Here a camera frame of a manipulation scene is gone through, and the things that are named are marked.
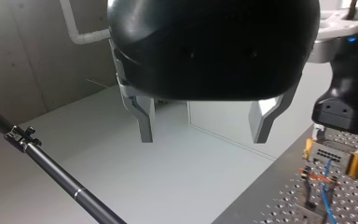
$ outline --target blue cable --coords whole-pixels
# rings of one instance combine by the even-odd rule
[[[324,176],[328,177],[328,174],[330,173],[330,166],[331,166],[331,160],[328,161],[328,163],[326,164],[325,168],[324,168]],[[330,222],[332,224],[337,224],[336,219],[333,216],[333,211],[331,210],[331,206],[329,201],[327,200],[327,186],[326,183],[323,183],[323,188],[322,188],[322,198],[324,200],[324,208],[327,211],[327,215],[330,219]]]

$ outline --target white pipe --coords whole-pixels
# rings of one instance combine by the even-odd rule
[[[80,35],[76,28],[74,13],[69,1],[70,0],[60,0],[63,17],[65,18],[66,27],[68,28],[68,34],[75,44],[88,44],[110,38],[108,29]]]

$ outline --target white wall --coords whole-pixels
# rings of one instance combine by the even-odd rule
[[[313,104],[327,91],[331,73],[329,63],[307,63],[292,104],[274,121],[266,144],[253,143],[248,120],[250,102],[190,102],[190,124],[256,153],[278,158],[311,125]]]
[[[189,128],[186,105],[162,105],[156,116],[155,142],[143,144],[114,87],[27,124],[51,158],[129,224],[210,224],[272,163]],[[91,223],[0,135],[0,224]]]

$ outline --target metal bracket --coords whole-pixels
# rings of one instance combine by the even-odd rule
[[[248,120],[254,143],[267,142],[274,120],[292,103],[298,83],[281,96],[252,102]]]
[[[139,131],[143,143],[153,142],[153,124],[155,120],[154,99],[147,97],[130,84],[125,82],[125,72],[122,62],[116,57],[114,43],[109,40],[113,60],[116,67],[118,86],[124,106],[138,120]]]

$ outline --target white floor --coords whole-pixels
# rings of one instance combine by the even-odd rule
[[[188,127],[186,105],[159,108],[155,142],[142,144],[116,88],[29,124],[42,148],[129,224],[209,224],[272,163]],[[0,135],[6,223],[95,221]]]

